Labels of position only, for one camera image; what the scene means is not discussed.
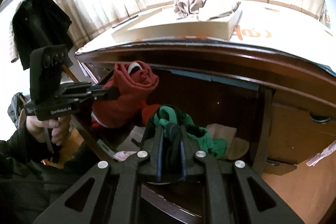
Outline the person's left forearm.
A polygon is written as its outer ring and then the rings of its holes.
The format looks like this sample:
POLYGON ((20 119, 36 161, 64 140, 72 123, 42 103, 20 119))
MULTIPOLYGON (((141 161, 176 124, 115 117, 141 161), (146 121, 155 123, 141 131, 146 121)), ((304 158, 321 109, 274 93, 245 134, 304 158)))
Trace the person's left forearm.
POLYGON ((27 122, 1 141, 1 223, 33 223, 50 205, 51 180, 42 164, 48 154, 27 122))

